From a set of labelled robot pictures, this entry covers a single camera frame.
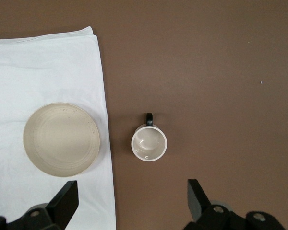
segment brown surface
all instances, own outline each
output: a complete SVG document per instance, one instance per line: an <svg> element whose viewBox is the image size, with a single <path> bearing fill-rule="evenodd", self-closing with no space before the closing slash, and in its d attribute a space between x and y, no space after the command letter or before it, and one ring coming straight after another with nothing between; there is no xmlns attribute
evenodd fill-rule
<svg viewBox="0 0 288 230"><path fill-rule="evenodd" d="M288 0L0 1L0 38L87 26L104 70L117 228L182 229L197 178L238 215L266 211L288 229ZM168 138L155 162L130 147L146 112Z"/></svg>

